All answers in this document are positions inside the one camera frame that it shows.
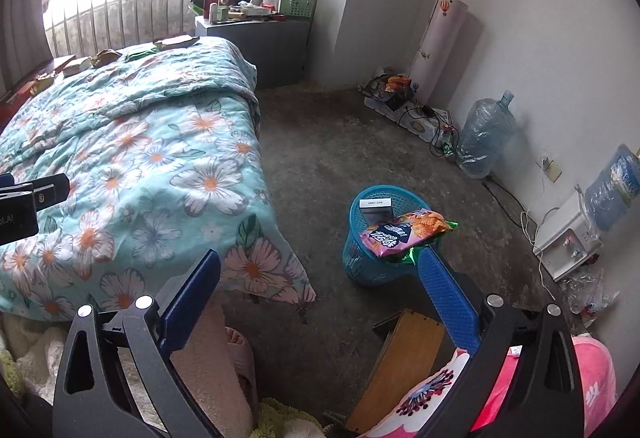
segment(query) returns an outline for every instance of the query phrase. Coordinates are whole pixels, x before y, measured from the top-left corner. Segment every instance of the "blue floral blanket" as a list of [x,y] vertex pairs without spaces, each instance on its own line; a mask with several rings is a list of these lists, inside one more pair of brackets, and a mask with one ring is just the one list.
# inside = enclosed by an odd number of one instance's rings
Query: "blue floral blanket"
[[66,173],[71,185],[38,213],[38,235],[0,247],[0,310],[65,320],[87,302],[124,308],[209,248],[221,287],[313,301],[260,167],[255,67],[220,38],[124,57],[58,76],[0,135],[0,173]]

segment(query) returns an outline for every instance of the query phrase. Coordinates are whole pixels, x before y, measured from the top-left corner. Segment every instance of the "gray cabinet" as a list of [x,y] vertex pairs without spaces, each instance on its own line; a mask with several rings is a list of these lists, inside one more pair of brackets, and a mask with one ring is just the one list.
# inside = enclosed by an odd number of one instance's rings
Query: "gray cabinet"
[[195,19],[196,36],[217,36],[235,44],[258,69],[258,89],[295,84],[302,78],[310,20],[247,20],[211,25]]

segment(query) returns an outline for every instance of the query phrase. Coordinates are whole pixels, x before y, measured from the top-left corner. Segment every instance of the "pink cloth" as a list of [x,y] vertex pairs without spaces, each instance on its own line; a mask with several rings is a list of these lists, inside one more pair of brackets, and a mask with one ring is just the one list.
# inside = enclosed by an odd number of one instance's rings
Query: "pink cloth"
[[[574,337],[573,341],[584,393],[584,436],[587,437],[616,403],[616,375],[611,355],[604,344],[590,337]],[[389,415],[362,436],[412,438],[440,405],[468,360],[469,355],[464,350],[456,350],[449,364],[415,386]],[[517,363],[518,356],[510,351],[472,430],[495,419]]]
[[[584,394],[584,435],[587,437],[616,403],[616,374],[611,355],[604,344],[591,337],[574,337],[573,341]],[[517,363],[518,357],[510,352],[472,431],[494,421]]]

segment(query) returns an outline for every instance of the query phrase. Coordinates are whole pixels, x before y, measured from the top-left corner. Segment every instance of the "snack bag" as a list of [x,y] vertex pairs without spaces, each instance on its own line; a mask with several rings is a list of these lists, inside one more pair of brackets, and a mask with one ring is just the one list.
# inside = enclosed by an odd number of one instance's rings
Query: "snack bag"
[[455,225],[454,222],[445,221],[437,212],[418,209],[390,222],[367,228],[360,234],[360,239],[374,255],[382,258],[401,253],[419,243],[424,245],[452,230]]

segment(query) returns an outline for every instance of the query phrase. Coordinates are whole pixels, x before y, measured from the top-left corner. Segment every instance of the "plastic water bottle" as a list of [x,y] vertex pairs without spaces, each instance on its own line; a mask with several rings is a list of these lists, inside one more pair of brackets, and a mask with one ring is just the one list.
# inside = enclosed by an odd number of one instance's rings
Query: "plastic water bottle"
[[584,192],[584,206],[589,218],[605,232],[622,218],[639,193],[640,160],[622,144]]
[[509,111],[513,99],[505,91],[502,99],[480,99],[471,107],[460,133],[456,160],[471,178],[484,178],[516,131],[516,119]]

